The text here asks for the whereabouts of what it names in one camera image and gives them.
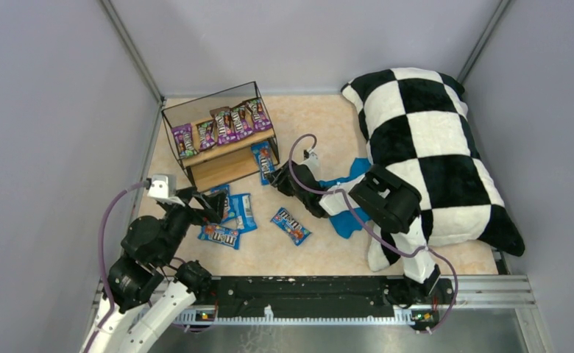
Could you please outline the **purple candy bag bottom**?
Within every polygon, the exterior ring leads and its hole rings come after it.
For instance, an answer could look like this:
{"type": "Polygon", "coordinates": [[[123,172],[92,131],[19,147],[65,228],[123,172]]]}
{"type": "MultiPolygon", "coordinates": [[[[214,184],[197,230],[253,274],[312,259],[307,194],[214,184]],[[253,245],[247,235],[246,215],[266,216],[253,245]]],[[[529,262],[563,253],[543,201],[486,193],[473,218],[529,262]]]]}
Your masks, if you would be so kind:
{"type": "Polygon", "coordinates": [[[214,135],[215,121],[213,119],[200,122],[196,125],[199,134],[199,150],[206,151],[216,145],[214,135]]]}

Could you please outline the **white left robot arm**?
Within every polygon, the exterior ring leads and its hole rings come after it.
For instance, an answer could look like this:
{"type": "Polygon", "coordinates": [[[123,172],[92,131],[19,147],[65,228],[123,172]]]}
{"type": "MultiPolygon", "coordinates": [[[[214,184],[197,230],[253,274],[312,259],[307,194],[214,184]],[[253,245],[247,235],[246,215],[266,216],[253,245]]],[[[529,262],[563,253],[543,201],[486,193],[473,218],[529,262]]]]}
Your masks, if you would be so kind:
{"type": "Polygon", "coordinates": [[[138,182],[115,196],[99,226],[99,270],[102,296],[81,352],[148,352],[174,319],[210,291],[212,276],[198,261],[183,262],[162,296],[143,313],[166,278],[190,226],[222,220],[227,193],[200,193],[197,188],[174,189],[156,179],[138,182]],[[141,216],[127,228],[123,254],[111,267],[104,264],[104,231],[116,203],[132,190],[146,188],[165,210],[163,218],[141,216]]]}

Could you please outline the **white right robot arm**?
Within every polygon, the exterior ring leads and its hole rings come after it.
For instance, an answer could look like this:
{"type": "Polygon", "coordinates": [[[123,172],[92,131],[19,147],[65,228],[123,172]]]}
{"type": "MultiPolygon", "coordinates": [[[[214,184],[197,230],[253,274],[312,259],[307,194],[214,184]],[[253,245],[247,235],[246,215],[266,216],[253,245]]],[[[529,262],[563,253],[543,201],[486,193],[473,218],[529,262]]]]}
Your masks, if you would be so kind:
{"type": "Polygon", "coordinates": [[[427,250],[419,191],[381,165],[352,178],[319,181],[308,165],[289,162],[267,173],[269,184],[299,199],[317,218],[330,218],[336,231],[350,235],[366,222],[376,243],[401,256],[405,277],[423,290],[439,280],[438,265],[427,250]]]}

